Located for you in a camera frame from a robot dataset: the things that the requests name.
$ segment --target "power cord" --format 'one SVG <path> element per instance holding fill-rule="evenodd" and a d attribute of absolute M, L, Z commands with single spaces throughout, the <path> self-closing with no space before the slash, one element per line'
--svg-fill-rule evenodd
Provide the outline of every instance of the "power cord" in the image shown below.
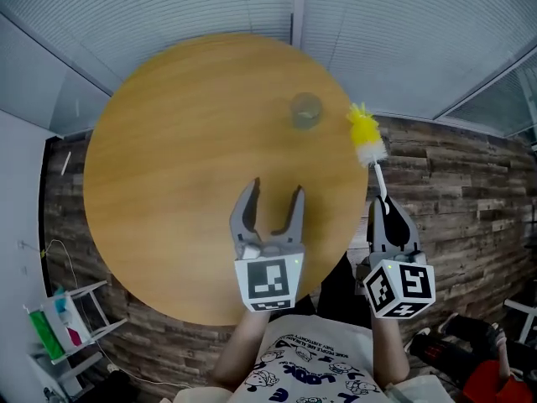
<path fill-rule="evenodd" d="M 36 252 L 39 252 L 41 254 L 41 258 L 43 258 L 48 252 L 49 252 L 49 249 L 50 249 L 50 246 L 52 246 L 52 243 L 59 243 L 61 245 L 61 247 L 64 249 L 65 251 L 65 255 L 67 255 L 67 259 L 69 260 L 69 265 L 70 265 L 70 271 L 71 273 L 73 274 L 73 278 L 75 278 L 75 286 L 76 286 L 76 289 L 78 290 L 78 280 L 76 279 L 76 274 L 75 274 L 75 270 L 73 269 L 73 262 L 71 261 L 70 259 L 70 255 L 69 255 L 69 252 L 67 251 L 67 248 L 65 247 L 64 243 L 57 239 L 57 238 L 53 238 L 50 243 L 49 243 L 49 246 L 44 250 L 44 251 L 40 251 L 39 249 L 36 249 L 34 248 L 33 246 L 30 246 L 28 245 L 27 243 L 25 243 L 24 241 L 21 241 L 20 242 L 20 245 L 22 248 L 25 248 L 25 247 L 28 247 Z M 87 325 L 88 327 L 90 328 L 90 332 L 92 332 L 93 330 L 91 329 L 91 324 L 90 324 L 90 320 L 89 318 L 87 317 L 87 314 L 86 314 L 86 310 L 84 309 L 84 305 L 81 303 L 81 308 L 82 308 L 82 312 L 84 313 L 84 317 L 86 317 L 86 322 L 87 322 Z M 119 367 L 116 363 L 114 363 L 110 357 L 108 357 L 108 354 L 105 352 L 105 350 L 101 347 L 101 344 L 99 343 L 99 341 L 95 341 L 95 343 L 97 344 L 97 346 L 99 347 L 99 349 L 101 350 L 102 352 L 102 355 L 105 356 L 105 358 L 110 362 L 112 363 L 112 365 L 116 366 L 119 370 L 121 370 L 124 374 L 127 374 L 129 376 L 131 376 L 132 378 L 135 378 L 136 380 L 140 380 L 142 382 L 147 382 L 149 384 L 153 384 L 153 385 L 172 385 L 172 386 L 177 386 L 177 387 L 181 387 L 183 389 L 186 389 L 186 388 L 192 388 L 190 385 L 187 385 L 187 384 L 172 384 L 171 382 L 154 382 L 152 380 L 147 380 L 147 379 L 142 379 L 142 378 L 139 378 L 138 376 L 136 376 L 135 374 L 132 374 L 130 372 L 128 372 L 126 369 L 123 369 L 122 367 Z"/>

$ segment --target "red object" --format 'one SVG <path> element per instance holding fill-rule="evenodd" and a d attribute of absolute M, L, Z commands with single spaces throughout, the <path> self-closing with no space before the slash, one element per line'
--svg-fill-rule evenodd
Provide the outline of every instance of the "red object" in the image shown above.
<path fill-rule="evenodd" d="M 72 328 L 67 328 L 67 332 L 69 332 L 70 340 L 73 342 L 73 345 L 75 346 L 81 346 L 82 345 L 82 339 L 80 334 L 73 330 Z"/>
<path fill-rule="evenodd" d="M 510 376 L 500 389 L 500 363 L 484 361 L 477 366 L 464 385 L 462 393 L 473 403 L 532 403 L 533 396 L 524 382 Z"/>

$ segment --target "table top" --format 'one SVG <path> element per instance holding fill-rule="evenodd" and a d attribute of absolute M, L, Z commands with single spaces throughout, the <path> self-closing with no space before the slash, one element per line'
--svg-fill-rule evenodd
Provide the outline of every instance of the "table top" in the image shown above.
<path fill-rule="evenodd" d="M 291 122 L 301 92 L 322 102 L 309 130 Z M 86 157 L 86 216 L 110 271 L 170 317 L 237 323 L 244 306 L 229 217 L 260 177 L 261 238 L 284 225 L 304 187 L 300 296 L 314 290 L 346 251 L 365 202 L 348 107 L 323 66 L 254 34 L 186 40 L 141 65 L 108 103 Z"/>

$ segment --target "white cable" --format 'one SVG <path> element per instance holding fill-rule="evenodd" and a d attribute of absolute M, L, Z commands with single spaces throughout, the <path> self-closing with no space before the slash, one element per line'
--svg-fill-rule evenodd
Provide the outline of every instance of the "white cable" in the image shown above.
<path fill-rule="evenodd" d="M 49 252 L 49 249 L 50 249 L 50 246 L 52 245 L 53 242 L 57 242 L 59 244 L 61 244 L 62 248 L 64 249 L 65 251 L 65 255 L 67 255 L 67 259 L 69 259 L 69 264 L 70 264 L 70 271 L 73 273 L 73 278 L 75 278 L 75 286 L 76 286 L 76 289 L 78 290 L 78 280 L 76 279 L 76 274 L 75 274 L 75 270 L 73 269 L 73 262 L 71 261 L 70 259 L 70 255 L 69 255 L 69 252 L 67 252 L 67 248 L 65 247 L 64 243 L 61 241 L 61 240 L 58 240 L 57 238 L 53 238 L 50 243 L 49 243 L 49 246 L 47 247 L 47 249 L 44 251 L 45 254 L 47 254 Z M 34 251 L 37 251 L 37 252 L 41 252 L 39 251 L 38 249 L 28 245 L 27 243 L 23 242 L 23 246 L 27 246 L 29 247 L 30 249 L 33 249 Z M 84 313 L 84 317 L 86 317 L 86 321 L 87 321 L 87 325 L 88 327 L 90 328 L 90 331 L 92 332 L 93 330 L 91 330 L 91 325 L 90 325 L 90 320 L 89 318 L 87 317 L 87 314 L 86 314 L 86 310 L 84 309 L 84 305 L 81 303 L 81 308 L 82 308 L 82 312 Z M 110 361 L 110 363 L 112 363 L 114 366 L 116 366 L 118 369 L 120 369 L 123 373 L 125 374 L 128 374 L 129 376 L 137 379 L 137 380 L 140 380 L 142 382 L 148 382 L 150 384 L 153 384 L 153 385 L 172 385 L 172 386 L 179 386 L 179 387 L 182 387 L 182 388 L 192 388 L 190 385 L 187 385 L 187 384 L 172 384 L 170 382 L 154 382 L 152 380 L 147 380 L 147 379 L 142 379 L 142 378 L 139 378 L 138 376 L 136 376 L 135 374 L 132 374 L 130 372 L 128 372 L 127 370 L 119 367 L 116 363 L 114 363 L 110 357 L 108 357 L 108 354 L 104 351 L 104 349 L 101 347 L 101 344 L 96 340 L 95 343 L 97 344 L 97 346 L 99 347 L 99 349 L 101 349 L 101 352 L 102 354 L 107 358 L 108 361 Z"/>

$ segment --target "gray gripper finger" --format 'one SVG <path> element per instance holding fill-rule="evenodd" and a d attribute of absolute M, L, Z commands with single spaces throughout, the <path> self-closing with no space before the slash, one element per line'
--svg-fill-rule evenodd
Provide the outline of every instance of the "gray gripper finger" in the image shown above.
<path fill-rule="evenodd" d="M 238 198 L 229 218 L 229 227 L 236 245 L 241 242 L 260 242 L 258 232 L 255 231 L 259 185 L 259 178 L 248 184 Z"/>
<path fill-rule="evenodd" d="M 280 230 L 271 232 L 272 240 L 281 243 L 300 243 L 304 223 L 305 194 L 301 186 L 293 193 L 285 225 Z"/>

